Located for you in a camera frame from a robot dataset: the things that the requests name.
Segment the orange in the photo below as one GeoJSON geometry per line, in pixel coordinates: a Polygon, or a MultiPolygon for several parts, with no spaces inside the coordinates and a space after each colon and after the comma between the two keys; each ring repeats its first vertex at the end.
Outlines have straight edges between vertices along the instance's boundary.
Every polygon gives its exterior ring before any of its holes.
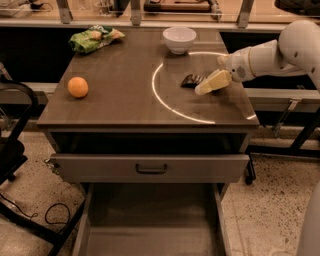
{"type": "Polygon", "coordinates": [[[88,83],[82,77],[73,77],[68,82],[68,91],[75,98],[85,97],[88,90],[88,83]]]}

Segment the speckled floor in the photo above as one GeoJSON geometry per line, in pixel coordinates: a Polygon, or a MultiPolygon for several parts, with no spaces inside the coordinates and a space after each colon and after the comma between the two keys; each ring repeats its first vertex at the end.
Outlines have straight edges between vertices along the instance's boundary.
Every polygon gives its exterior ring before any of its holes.
{"type": "MultiPolygon", "coordinates": [[[[285,129],[274,139],[270,129],[260,129],[253,142],[290,145],[296,129],[285,129]]],[[[319,130],[306,145],[320,150],[319,130]]],[[[32,219],[55,231],[63,225],[49,225],[44,216],[55,203],[64,203],[71,214],[83,200],[75,185],[52,173],[44,160],[53,152],[47,139],[36,129],[25,131],[21,141],[28,161],[16,172],[13,183],[5,182],[0,192],[14,200],[32,219]]],[[[320,181],[318,160],[253,155],[257,180],[251,186],[241,178],[231,184],[222,202],[232,256],[295,255],[304,213],[311,193],[320,181]]],[[[67,210],[54,207],[52,222],[64,222],[67,210]]],[[[0,217],[0,255],[42,256],[51,245],[0,217]]],[[[72,255],[77,232],[73,231],[59,255],[72,255]]]]}

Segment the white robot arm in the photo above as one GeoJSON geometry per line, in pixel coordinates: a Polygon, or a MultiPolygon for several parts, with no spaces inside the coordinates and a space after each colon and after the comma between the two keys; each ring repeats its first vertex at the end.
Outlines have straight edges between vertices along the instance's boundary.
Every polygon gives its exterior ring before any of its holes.
{"type": "MultiPolygon", "coordinates": [[[[245,82],[264,75],[283,77],[307,74],[320,92],[320,27],[311,21],[292,22],[281,32],[278,41],[240,49],[218,57],[218,62],[234,81],[245,82]]],[[[196,87],[196,93],[215,90],[217,83],[214,80],[218,79],[221,84],[221,77],[225,79],[225,73],[213,77],[211,83],[202,82],[196,87]]]]}

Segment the table top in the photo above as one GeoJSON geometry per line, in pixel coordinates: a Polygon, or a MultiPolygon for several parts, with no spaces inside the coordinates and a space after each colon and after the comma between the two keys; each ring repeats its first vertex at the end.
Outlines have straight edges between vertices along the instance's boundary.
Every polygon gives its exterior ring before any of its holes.
{"type": "Polygon", "coordinates": [[[166,47],[161,28],[120,28],[126,37],[91,54],[76,54],[38,120],[40,128],[257,127],[241,83],[198,96],[181,88],[188,74],[207,76],[226,54],[220,34],[195,29],[184,55],[166,47]],[[69,79],[85,78],[89,93],[72,97],[69,79]]]}

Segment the white bowl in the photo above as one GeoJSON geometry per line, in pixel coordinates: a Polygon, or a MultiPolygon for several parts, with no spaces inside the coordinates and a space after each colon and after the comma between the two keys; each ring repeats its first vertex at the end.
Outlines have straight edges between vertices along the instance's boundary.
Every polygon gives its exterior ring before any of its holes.
{"type": "Polygon", "coordinates": [[[165,43],[174,54],[184,54],[193,45],[197,34],[187,27],[171,27],[163,31],[165,43]]]}

